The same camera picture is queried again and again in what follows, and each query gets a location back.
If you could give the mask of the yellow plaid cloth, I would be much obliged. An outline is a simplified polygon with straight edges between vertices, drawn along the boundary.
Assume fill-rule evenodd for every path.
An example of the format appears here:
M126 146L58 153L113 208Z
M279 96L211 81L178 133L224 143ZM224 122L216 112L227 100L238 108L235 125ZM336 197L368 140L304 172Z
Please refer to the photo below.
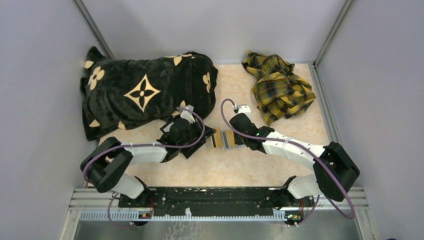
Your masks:
M256 79L251 91L268 126L305 113L317 98L312 85L294 73L295 64L277 54L248 50L242 66Z

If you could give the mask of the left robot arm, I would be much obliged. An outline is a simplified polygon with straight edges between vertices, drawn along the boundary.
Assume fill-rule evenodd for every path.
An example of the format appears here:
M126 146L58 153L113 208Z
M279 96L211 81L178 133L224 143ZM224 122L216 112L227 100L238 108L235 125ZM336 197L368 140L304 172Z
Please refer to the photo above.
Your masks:
M122 207L144 207L154 194L139 177L125 173L128 166L142 163L166 163L182 154L191 157L217 131L198 119L194 122L175 117L160 128L161 137L139 147L107 138L80 165L84 178L99 193L113 191Z

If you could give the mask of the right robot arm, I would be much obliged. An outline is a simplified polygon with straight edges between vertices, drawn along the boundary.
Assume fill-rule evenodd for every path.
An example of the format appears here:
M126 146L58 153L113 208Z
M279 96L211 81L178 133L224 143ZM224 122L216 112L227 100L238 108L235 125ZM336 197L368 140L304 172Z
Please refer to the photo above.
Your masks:
M333 203L346 195L360 175L360 170L338 142L327 145L306 143L287 137L273 128L256 127L245 113L229 121L242 142L253 151L284 157L312 171L309 175L291 176L269 198L275 208L295 206L302 199L323 195Z

